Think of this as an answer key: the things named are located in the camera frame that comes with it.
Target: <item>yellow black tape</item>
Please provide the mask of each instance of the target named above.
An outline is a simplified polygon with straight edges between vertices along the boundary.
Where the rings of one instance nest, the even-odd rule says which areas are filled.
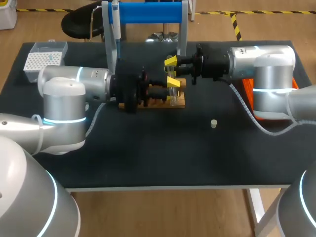
[[[199,11],[196,15],[213,15],[213,14],[316,14],[316,11]]]
[[[71,12],[71,9],[16,9],[17,12]]]
[[[232,24],[235,30],[235,35],[238,41],[242,41],[242,37],[241,37],[241,33],[240,33],[240,29],[239,26],[237,24],[237,20],[236,20],[236,14],[230,14],[231,20],[232,20]]]

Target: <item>black chair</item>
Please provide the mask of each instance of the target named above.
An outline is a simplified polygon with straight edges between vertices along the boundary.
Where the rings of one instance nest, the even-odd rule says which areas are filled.
[[[101,6],[101,1],[96,1],[69,12],[61,22],[63,32],[75,39],[90,40],[91,14],[95,9],[92,22],[92,37],[101,35],[102,40],[104,40],[102,10],[101,8],[96,9],[98,6]],[[121,36],[122,40],[126,39],[125,25],[121,25]]]

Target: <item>wooden floor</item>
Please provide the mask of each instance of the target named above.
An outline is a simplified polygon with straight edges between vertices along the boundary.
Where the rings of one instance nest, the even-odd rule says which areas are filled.
[[[18,8],[76,9],[89,0],[19,0]],[[316,10],[315,0],[197,0],[197,11]],[[19,12],[13,30],[0,31],[0,87],[21,44],[68,40],[60,27],[65,13]],[[292,40],[312,82],[316,83],[316,15],[238,15],[243,40]],[[161,25],[128,25],[129,41],[144,41]],[[189,23],[190,41],[236,40],[229,17],[197,15]],[[261,190],[267,209],[277,189]],[[253,236],[242,190],[76,193],[81,211],[80,237],[250,237]],[[270,235],[279,236],[277,230]]]

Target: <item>white container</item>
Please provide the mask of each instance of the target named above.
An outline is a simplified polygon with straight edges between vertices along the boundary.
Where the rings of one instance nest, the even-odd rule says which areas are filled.
[[[14,28],[16,19],[16,0],[8,0],[4,6],[0,6],[0,30]]]
[[[64,57],[68,50],[67,42],[37,42],[31,49],[25,65],[24,72],[31,83],[38,81],[42,68],[53,65],[65,65]]]

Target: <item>blue bar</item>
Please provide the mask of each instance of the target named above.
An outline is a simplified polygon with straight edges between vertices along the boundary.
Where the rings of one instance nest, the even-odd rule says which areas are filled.
[[[112,19],[112,4],[108,3],[109,21]],[[121,24],[181,23],[181,2],[120,2]]]

